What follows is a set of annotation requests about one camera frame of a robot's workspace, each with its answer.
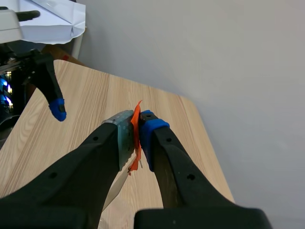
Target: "orange paper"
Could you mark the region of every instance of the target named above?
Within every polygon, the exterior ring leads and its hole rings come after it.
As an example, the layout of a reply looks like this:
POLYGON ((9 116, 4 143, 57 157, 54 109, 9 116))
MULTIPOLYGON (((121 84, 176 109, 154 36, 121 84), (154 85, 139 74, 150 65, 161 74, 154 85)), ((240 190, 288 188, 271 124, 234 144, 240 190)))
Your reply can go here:
POLYGON ((133 117, 131 120, 131 123, 133 125, 133 141, 134 141, 136 158, 129 168, 129 175, 131 171, 138 170, 138 164, 139 161, 141 160, 141 145, 140 145, 140 137, 139 137, 139 116, 141 112, 141 108, 140 108, 141 102, 142 100, 139 101, 137 106, 135 107, 135 110, 133 112, 133 117))

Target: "clamp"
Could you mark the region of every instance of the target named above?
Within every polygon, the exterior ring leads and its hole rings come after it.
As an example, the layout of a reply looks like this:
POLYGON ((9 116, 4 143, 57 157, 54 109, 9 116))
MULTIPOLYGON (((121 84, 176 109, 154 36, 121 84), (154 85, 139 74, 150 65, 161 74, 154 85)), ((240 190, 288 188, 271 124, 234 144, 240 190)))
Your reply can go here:
MULTIPOLYGON (((110 187, 134 150, 131 117, 125 111, 104 121, 78 148, 0 199, 0 228, 96 229, 110 187)), ((145 111, 139 132, 164 209, 138 211, 135 229, 271 229, 262 210, 238 206, 212 186, 168 123, 145 111)))

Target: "wooden table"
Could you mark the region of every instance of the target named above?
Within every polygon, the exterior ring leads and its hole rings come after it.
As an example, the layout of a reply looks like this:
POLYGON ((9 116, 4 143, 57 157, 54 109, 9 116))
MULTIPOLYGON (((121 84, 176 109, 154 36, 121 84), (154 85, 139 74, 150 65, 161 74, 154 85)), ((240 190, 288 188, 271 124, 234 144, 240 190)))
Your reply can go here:
MULTIPOLYGON (((65 61, 55 61, 67 118, 58 122, 36 90, 0 151, 0 196, 26 185, 80 143, 101 122, 126 109, 152 110, 168 122, 182 145, 215 188, 232 194, 195 105, 186 98, 65 61)), ((102 213, 101 228, 132 228, 142 208, 162 207, 154 173, 142 155, 143 169, 128 177, 118 197, 102 213)))

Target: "blue rubber tip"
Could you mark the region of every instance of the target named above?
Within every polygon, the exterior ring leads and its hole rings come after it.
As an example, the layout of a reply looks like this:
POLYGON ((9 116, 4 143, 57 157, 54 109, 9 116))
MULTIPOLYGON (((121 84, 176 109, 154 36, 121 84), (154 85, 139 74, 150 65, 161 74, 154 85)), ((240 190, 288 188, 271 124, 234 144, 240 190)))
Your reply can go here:
POLYGON ((53 114, 53 116, 60 122, 66 119, 67 113, 64 110, 64 99, 55 99, 49 104, 49 108, 53 114))
MULTIPOLYGON (((153 114, 150 110, 143 111, 141 113, 143 114, 153 114)), ((162 119, 153 119, 146 121, 143 126, 139 128, 139 134, 140 134, 140 144, 143 149, 143 152, 145 154, 147 163, 149 165, 149 169, 153 172, 153 162, 152 162, 152 153, 151 153, 151 136, 152 132, 155 129, 161 128, 161 127, 170 127, 170 125, 163 121, 162 119)))

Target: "cardboard box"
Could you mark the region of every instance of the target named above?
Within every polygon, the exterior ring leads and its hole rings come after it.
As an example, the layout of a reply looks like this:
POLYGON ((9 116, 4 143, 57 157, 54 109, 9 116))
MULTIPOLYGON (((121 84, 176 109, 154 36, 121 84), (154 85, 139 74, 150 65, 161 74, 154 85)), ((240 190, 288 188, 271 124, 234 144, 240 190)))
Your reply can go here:
POLYGON ((55 60, 64 60, 71 63, 85 66, 82 62, 78 61, 74 57, 67 54, 65 51, 57 47, 56 45, 47 44, 41 51, 42 53, 51 53, 55 60))

